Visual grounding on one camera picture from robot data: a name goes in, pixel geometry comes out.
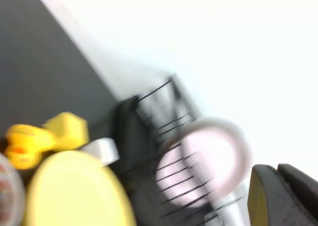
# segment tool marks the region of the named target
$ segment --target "plate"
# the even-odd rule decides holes
[[[129,199],[109,167],[80,151],[49,157],[32,179],[26,226],[135,226]]]
[[[250,153],[243,133],[233,123],[219,119],[201,119],[182,126],[161,147],[164,153],[156,179],[160,189],[172,203],[199,207],[207,197],[189,169],[185,167],[180,147],[173,148],[182,138],[185,161],[204,183],[209,200],[215,202],[231,193],[250,169]]]

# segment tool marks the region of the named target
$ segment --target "metal wire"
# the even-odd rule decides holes
[[[168,189],[171,189],[172,187],[175,187],[179,184],[182,184],[186,181],[192,180],[195,182],[196,186],[193,187],[190,190],[187,190],[186,192],[182,192],[179,195],[176,195],[170,199],[166,199],[166,200],[160,200],[160,202],[156,202],[156,204],[158,205],[158,207],[163,207],[164,210],[164,214],[161,216],[162,219],[162,225],[165,226],[179,226],[179,225],[184,225],[185,222],[189,221],[190,219],[192,219],[193,217],[195,217],[197,214],[204,212],[205,217],[202,217],[201,220],[197,221],[194,223],[194,225],[191,226],[201,226],[206,224],[207,222],[210,222],[211,220],[218,218],[219,222],[221,223],[222,226],[225,225],[225,221],[223,219],[223,217],[217,212],[218,210],[234,204],[235,202],[237,202],[239,199],[234,200],[232,202],[229,202],[221,207],[218,207],[216,209],[214,209],[214,207],[212,206],[212,202],[209,202],[209,198],[208,196],[211,194],[211,192],[208,190],[208,188],[206,187],[207,184],[213,179],[212,177],[209,178],[209,180],[203,179],[200,177],[200,174],[198,174],[198,170],[196,170],[196,166],[197,164],[194,165],[190,165],[188,160],[190,160],[195,154],[187,154],[185,151],[185,147],[184,144],[182,142],[182,137],[181,137],[181,128],[183,125],[188,124],[192,121],[195,120],[195,116],[196,114],[194,114],[192,112],[192,109],[190,107],[190,104],[187,102],[186,99],[184,99],[183,95],[181,94],[180,90],[178,89],[178,86],[176,84],[176,82],[174,81],[173,77],[169,77],[167,82],[165,82],[163,85],[161,85],[160,87],[156,88],[155,90],[151,91],[149,94],[145,95],[144,97],[141,97],[139,99],[139,101],[145,101],[145,100],[150,100],[151,98],[153,98],[154,103],[156,104],[156,106],[163,108],[162,104],[158,104],[160,102],[160,100],[158,99],[158,95],[160,90],[163,87],[170,87],[171,91],[173,93],[173,116],[172,116],[172,120],[168,121],[167,123],[163,124],[162,126],[156,126],[156,123],[154,123],[154,112],[153,109],[150,105],[150,108],[148,110],[148,115],[145,113],[142,113],[143,116],[146,116],[146,121],[148,123],[148,126],[151,128],[151,146],[153,145],[153,142],[157,142],[157,143],[161,143],[164,140],[166,140],[166,134],[172,131],[175,131],[175,133],[178,136],[178,141],[175,145],[173,145],[169,151],[176,149],[179,150],[180,152],[180,158],[175,160],[174,162],[170,162],[167,165],[164,165],[158,169],[156,169],[155,171],[153,171],[153,169],[148,168],[148,174],[150,176],[150,178],[154,181],[154,182],[160,182],[162,180],[165,180],[167,178],[170,178],[180,172],[183,171],[187,171],[187,173],[189,174],[189,177],[187,177],[186,179],[180,180],[177,183],[171,184],[170,186],[161,189],[160,192],[157,192],[154,189],[149,189],[149,191],[147,192],[147,194],[162,194],[162,197],[153,197],[153,195],[149,195],[149,198],[153,198],[154,200],[158,200],[158,199],[164,199],[164,192]],[[178,109],[179,107],[182,106],[184,107],[187,112],[181,114],[181,116],[179,116],[178,113]],[[164,177],[162,177],[161,179],[156,179],[156,172],[163,170],[166,167],[172,166],[176,163],[181,163],[183,165],[183,168],[181,168],[180,170],[173,172],[169,175],[166,175]],[[171,207],[168,207],[168,204],[172,204],[172,201],[176,200],[179,197],[182,197],[194,190],[202,190],[203,194],[201,196],[199,196],[197,199],[189,202],[188,204],[185,204],[183,206],[179,206],[179,207],[175,207],[173,210],[171,210]],[[192,205],[194,205],[196,202],[202,201],[204,200],[205,202],[208,202],[204,205],[202,205],[201,207],[198,207],[196,210],[191,210],[191,211],[187,211],[187,213],[182,214],[183,217],[180,218],[178,221],[176,220],[172,220],[171,219],[171,215],[176,214],[177,212],[183,212],[185,209],[188,209],[189,207],[191,207]]]

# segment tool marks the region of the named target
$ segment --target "black wire dish rack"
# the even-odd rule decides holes
[[[169,77],[166,83],[146,96],[135,96],[120,105],[115,141],[121,159],[111,167],[128,192],[138,226],[225,226],[226,220],[218,212],[220,208],[215,209],[208,197],[210,192],[206,185],[213,178],[201,177],[198,172],[204,170],[202,166],[190,161],[196,153],[187,154],[184,150],[180,129],[196,120],[198,114],[180,91],[177,82],[175,76]],[[160,94],[168,96],[166,101]],[[137,128],[131,126],[134,118],[142,123],[147,138],[142,138],[136,132]],[[171,135],[179,136],[178,143],[160,151],[162,143]],[[140,142],[139,148],[132,148],[132,138],[138,141],[145,139],[146,142]],[[180,158],[159,168],[164,154],[172,150],[179,150]],[[158,171],[177,163],[182,164],[181,170],[161,179],[156,178]],[[159,181],[181,171],[187,171],[189,177],[165,189],[158,186]],[[165,195],[164,191],[190,180],[195,182],[193,189],[170,199]],[[202,194],[191,202],[184,205],[173,203],[178,197],[198,189]]]

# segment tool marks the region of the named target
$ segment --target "yellow plate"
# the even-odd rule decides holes
[[[65,151],[48,158],[29,186],[26,226],[135,226],[115,174],[94,157]]]

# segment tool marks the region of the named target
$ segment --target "yellow toy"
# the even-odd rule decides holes
[[[74,150],[88,143],[86,121],[72,113],[61,113],[43,127],[16,124],[8,129],[5,155],[16,169],[35,167],[44,151]]]
[[[53,148],[55,136],[52,132],[29,125],[16,124],[6,133],[9,146],[5,155],[17,169],[28,169],[37,165],[41,153]]]
[[[55,151],[74,150],[88,143],[86,120],[70,112],[61,113],[48,120],[43,128],[56,135]]]

